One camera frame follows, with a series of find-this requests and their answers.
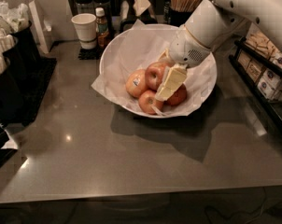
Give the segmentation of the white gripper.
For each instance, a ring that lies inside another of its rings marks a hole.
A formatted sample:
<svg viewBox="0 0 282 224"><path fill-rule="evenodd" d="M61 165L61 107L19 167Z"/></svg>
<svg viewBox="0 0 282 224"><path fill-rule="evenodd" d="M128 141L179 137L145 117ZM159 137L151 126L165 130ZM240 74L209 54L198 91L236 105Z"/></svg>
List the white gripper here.
<svg viewBox="0 0 282 224"><path fill-rule="evenodd" d="M209 54L210 49L201 45L185 26L180 26L169 48L158 58L158 64L169 68L165 70L155 98L162 102L168 100L186 80L187 66L200 65Z"/></svg>

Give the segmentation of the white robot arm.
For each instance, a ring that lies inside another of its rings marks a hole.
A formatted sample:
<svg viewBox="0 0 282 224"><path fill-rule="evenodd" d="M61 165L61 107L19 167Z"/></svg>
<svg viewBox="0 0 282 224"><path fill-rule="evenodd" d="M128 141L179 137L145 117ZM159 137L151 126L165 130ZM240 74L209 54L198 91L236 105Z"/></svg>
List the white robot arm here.
<svg viewBox="0 0 282 224"><path fill-rule="evenodd" d="M282 51L282 0L203 0L176 31L166 60L196 67L214 45L251 21Z"/></svg>

